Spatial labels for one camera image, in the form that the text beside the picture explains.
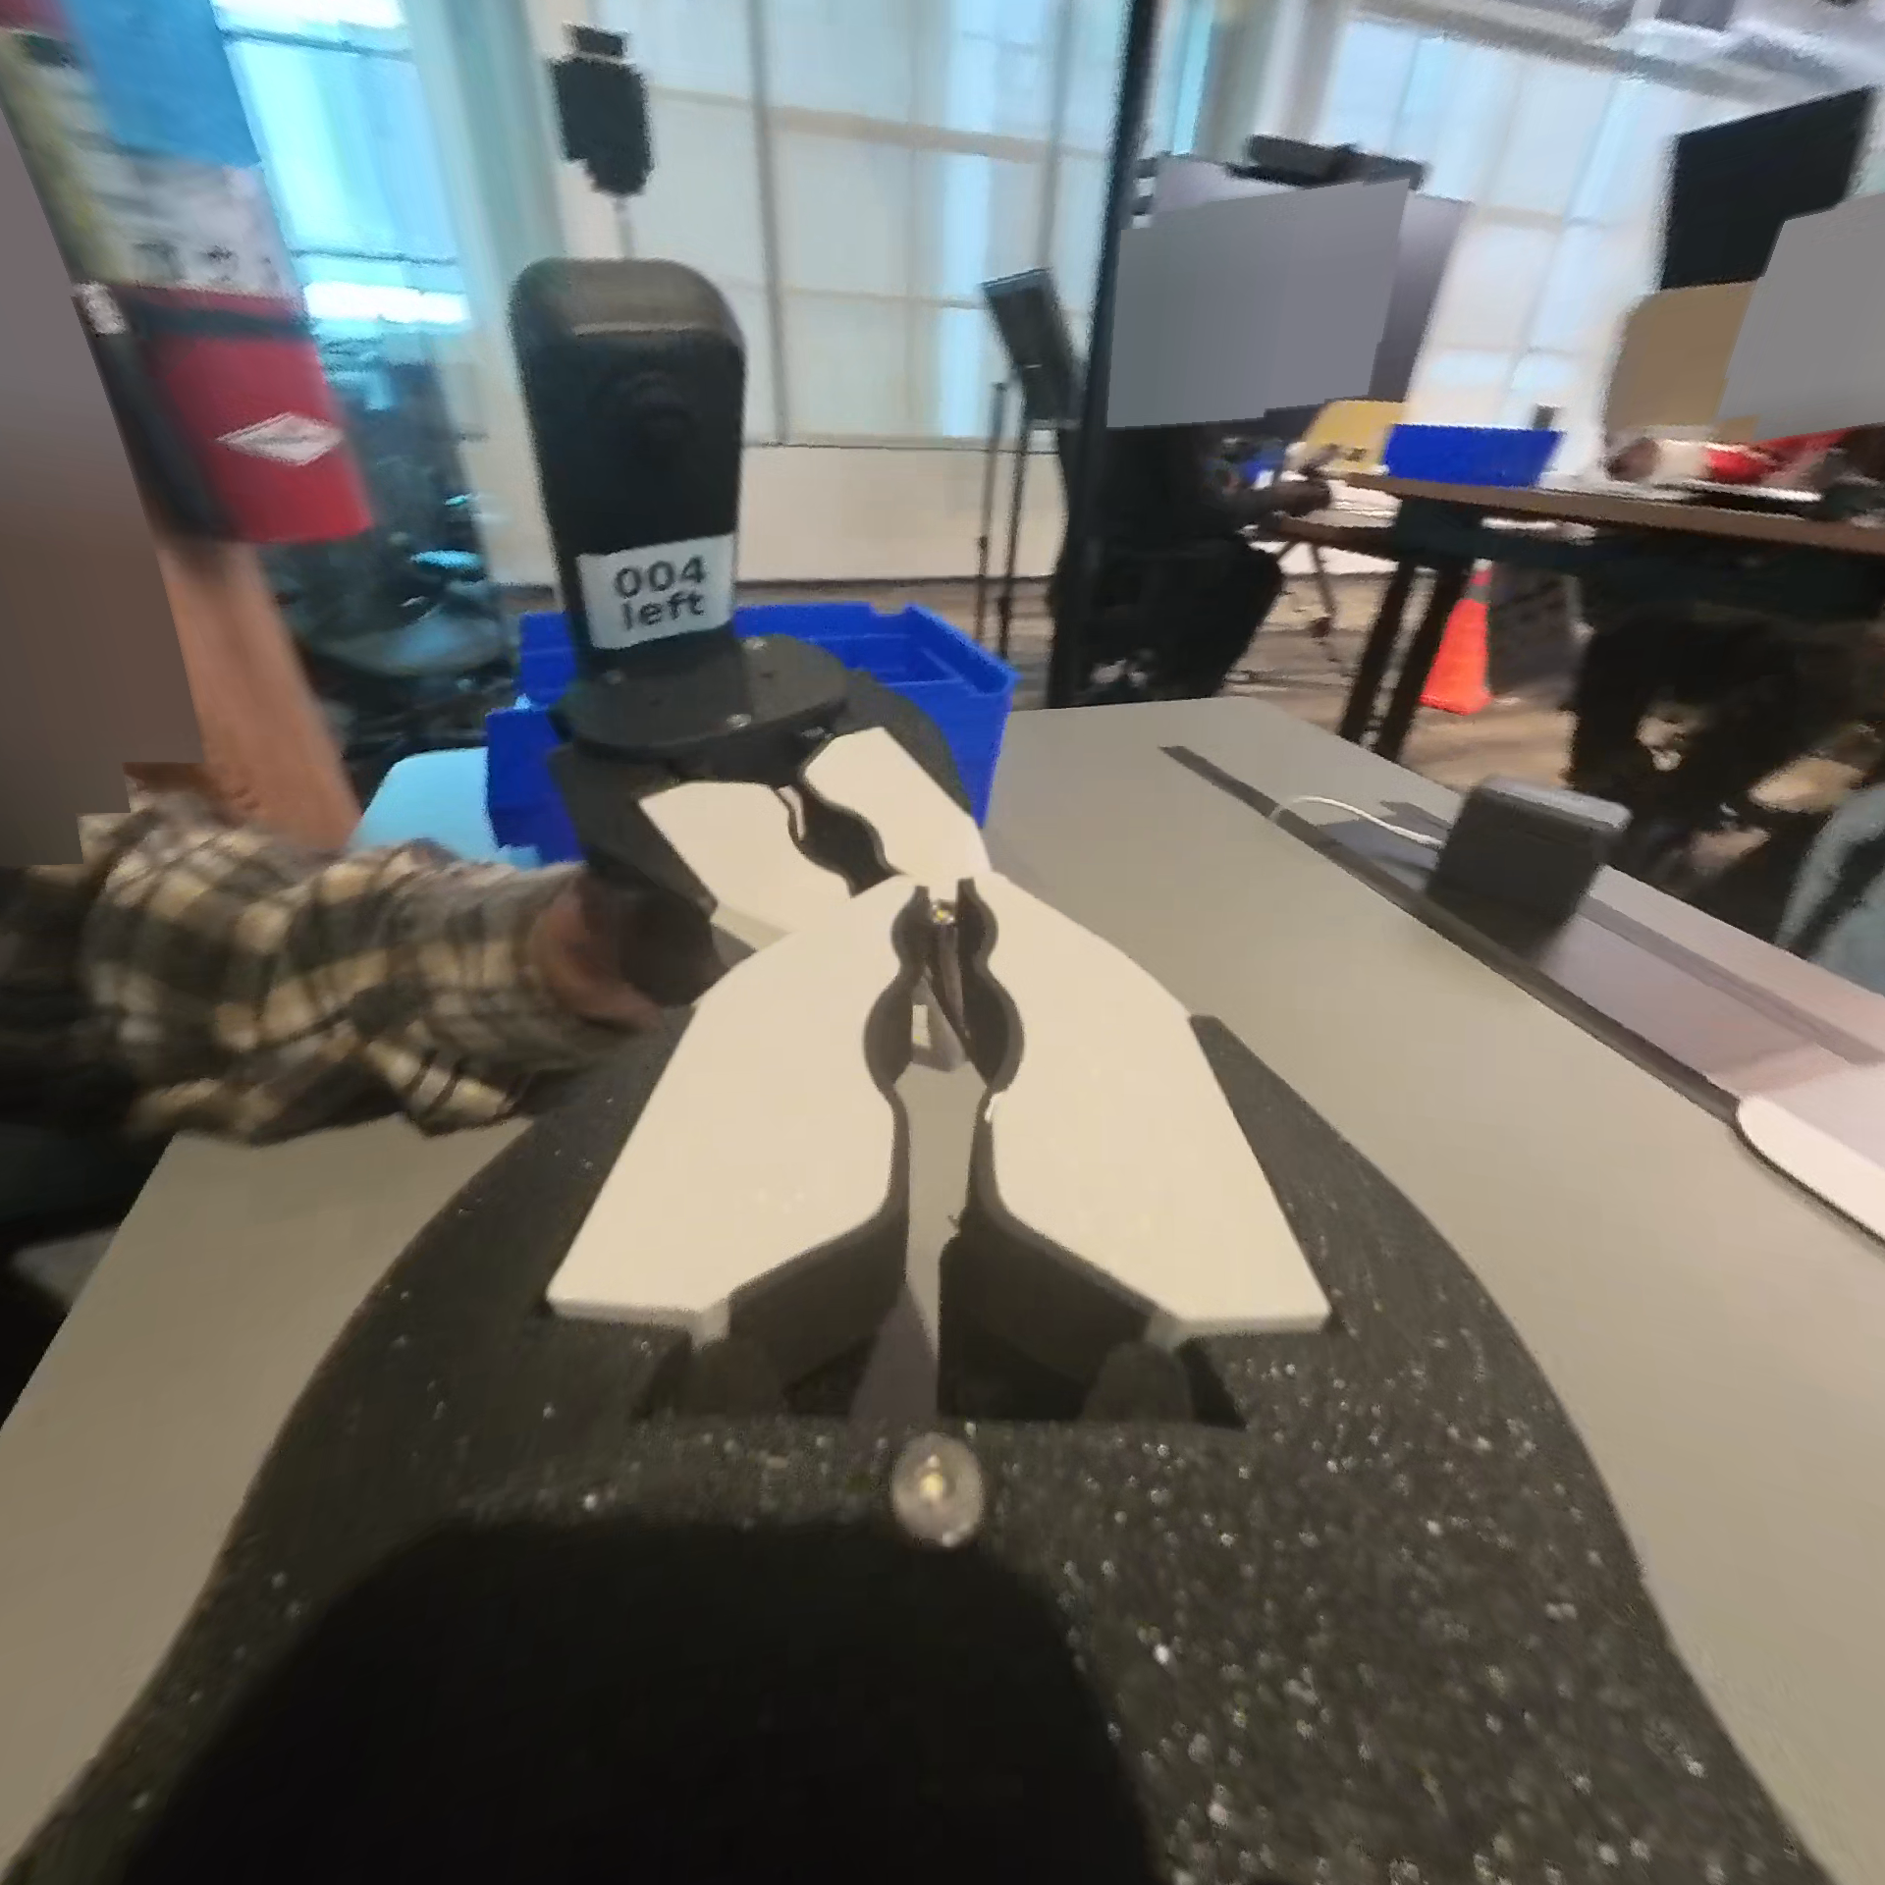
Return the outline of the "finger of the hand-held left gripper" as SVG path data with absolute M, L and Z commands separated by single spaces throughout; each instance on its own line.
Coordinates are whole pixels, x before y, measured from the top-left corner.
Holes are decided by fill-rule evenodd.
M 773 944 L 828 922 L 853 884 L 808 855 L 801 786 L 669 779 L 642 798 L 665 855 L 701 884 L 715 937 Z
M 885 728 L 817 740 L 801 786 L 808 818 L 817 814 L 840 834 L 828 859 L 842 872 L 857 859 L 857 884 L 905 872 L 924 891 L 961 891 L 976 872 L 976 818 Z

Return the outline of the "silver steel bolt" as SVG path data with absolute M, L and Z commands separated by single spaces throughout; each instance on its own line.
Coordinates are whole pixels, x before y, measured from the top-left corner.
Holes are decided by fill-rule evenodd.
M 913 1061 L 970 1061 L 961 922 L 946 900 L 924 914 Z

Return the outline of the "person's left hand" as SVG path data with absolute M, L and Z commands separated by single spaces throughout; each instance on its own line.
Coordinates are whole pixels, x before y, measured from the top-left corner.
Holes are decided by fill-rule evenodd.
M 633 979 L 642 955 L 650 955 L 650 900 L 624 884 L 599 884 L 593 870 L 579 870 L 531 922 L 531 973 L 581 1022 L 642 1037 L 665 1014 L 665 1002 L 650 1002 L 650 986 Z

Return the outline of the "black studio light panel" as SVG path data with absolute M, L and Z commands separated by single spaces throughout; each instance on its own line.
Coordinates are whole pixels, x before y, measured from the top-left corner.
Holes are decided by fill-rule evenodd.
M 656 176 L 650 71 L 624 33 L 570 20 L 550 63 L 561 160 L 593 176 L 599 196 L 642 196 Z

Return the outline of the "black office chair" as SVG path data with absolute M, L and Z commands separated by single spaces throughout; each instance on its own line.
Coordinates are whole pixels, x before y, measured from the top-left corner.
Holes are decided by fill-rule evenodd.
M 277 553 L 277 604 L 350 757 L 467 750 L 515 697 L 473 496 Z

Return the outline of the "red fire extinguisher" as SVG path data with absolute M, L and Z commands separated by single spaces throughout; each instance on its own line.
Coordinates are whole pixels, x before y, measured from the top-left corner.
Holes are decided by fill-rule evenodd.
M 176 525 L 210 546 L 350 546 L 374 492 L 317 353 L 264 167 L 105 160 L 77 273 L 114 399 Z

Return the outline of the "black music stand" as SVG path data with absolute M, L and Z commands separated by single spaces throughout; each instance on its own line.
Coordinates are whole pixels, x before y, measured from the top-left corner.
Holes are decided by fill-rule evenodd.
M 986 423 L 986 522 L 976 522 L 976 630 L 986 630 L 986 558 L 1001 546 L 992 583 L 992 655 L 1013 661 L 1016 641 L 1016 536 L 1024 536 L 1024 462 L 1046 442 L 1057 478 L 1073 492 L 1079 442 L 1079 347 L 1046 268 L 1016 268 L 986 285 L 986 312 L 1001 341 L 1001 388 Z

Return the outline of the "black metal pole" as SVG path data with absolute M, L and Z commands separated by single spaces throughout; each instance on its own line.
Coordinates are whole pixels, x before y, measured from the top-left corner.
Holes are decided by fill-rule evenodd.
M 1073 496 L 1068 496 L 1068 583 L 1057 583 L 1057 630 L 1046 630 L 1046 706 L 1073 706 L 1079 690 L 1092 690 L 1092 625 L 1096 625 L 1096 558 L 1104 558 L 1123 229 L 1128 229 L 1128 202 L 1140 202 L 1150 76 L 1157 76 L 1157 0 L 1128 0 L 1113 167 L 1104 167 L 1096 304 L 1092 304 L 1092 382 L 1079 382 L 1079 442 L 1073 442 Z

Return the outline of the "dark grey power adapter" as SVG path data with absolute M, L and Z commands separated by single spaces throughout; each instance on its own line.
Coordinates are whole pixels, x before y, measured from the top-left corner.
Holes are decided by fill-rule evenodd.
M 1514 931 L 1563 931 L 1622 828 L 1634 814 L 1610 798 L 1490 771 L 1463 798 L 1428 900 Z

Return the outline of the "wooden pillar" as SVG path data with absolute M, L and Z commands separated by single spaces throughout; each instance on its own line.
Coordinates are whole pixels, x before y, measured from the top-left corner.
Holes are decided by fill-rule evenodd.
M 77 818 L 125 814 L 135 779 L 297 844 L 367 818 L 264 553 L 153 522 L 0 136 L 0 859 L 77 859 Z

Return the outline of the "tan cardboard box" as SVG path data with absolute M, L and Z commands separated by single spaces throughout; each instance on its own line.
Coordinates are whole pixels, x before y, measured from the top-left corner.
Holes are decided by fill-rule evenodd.
M 1323 399 L 1293 442 L 1293 475 L 1381 475 L 1406 399 Z

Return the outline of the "blue inspection tag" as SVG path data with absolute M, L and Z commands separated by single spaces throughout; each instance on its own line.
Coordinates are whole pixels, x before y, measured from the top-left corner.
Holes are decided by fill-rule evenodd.
M 125 148 L 264 167 L 210 0 L 65 0 Z

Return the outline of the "black computer monitor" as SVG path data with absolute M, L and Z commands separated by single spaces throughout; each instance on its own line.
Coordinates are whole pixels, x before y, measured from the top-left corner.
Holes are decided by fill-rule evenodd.
M 1224 160 L 1145 160 L 1113 423 L 1406 399 L 1463 240 L 1468 202 L 1406 184 L 1278 189 Z

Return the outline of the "wooden desk black legs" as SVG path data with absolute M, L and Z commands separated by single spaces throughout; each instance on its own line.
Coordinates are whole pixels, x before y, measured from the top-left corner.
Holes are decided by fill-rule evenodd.
M 1478 571 L 1643 583 L 1652 603 L 1755 604 L 1780 625 L 1874 625 L 1885 525 L 1821 515 L 1679 507 L 1652 492 L 1478 492 L 1339 475 L 1385 522 L 1287 522 L 1287 546 L 1385 558 L 1381 619 L 1348 668 L 1339 740 L 1406 757 L 1442 625 Z

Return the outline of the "beige cardboard panel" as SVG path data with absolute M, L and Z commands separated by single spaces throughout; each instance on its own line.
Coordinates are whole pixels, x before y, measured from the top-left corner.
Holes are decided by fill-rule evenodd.
M 1755 295 L 1762 285 L 1652 295 L 1621 334 L 1603 442 L 1634 430 L 1768 442 L 1762 421 L 1723 409 Z

